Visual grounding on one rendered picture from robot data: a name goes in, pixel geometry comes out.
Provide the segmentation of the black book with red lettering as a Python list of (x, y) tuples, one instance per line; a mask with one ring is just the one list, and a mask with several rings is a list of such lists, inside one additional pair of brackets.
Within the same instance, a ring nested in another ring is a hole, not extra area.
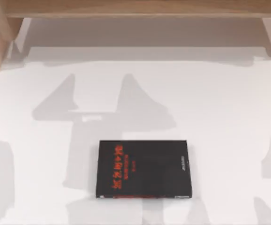
[(102, 140), (97, 198), (191, 198), (185, 140)]

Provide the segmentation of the wooden shelf unit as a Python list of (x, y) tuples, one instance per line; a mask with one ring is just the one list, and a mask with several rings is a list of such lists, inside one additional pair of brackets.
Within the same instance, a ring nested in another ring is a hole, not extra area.
[(271, 18), (271, 0), (0, 0), (0, 67), (26, 17), (146, 16)]

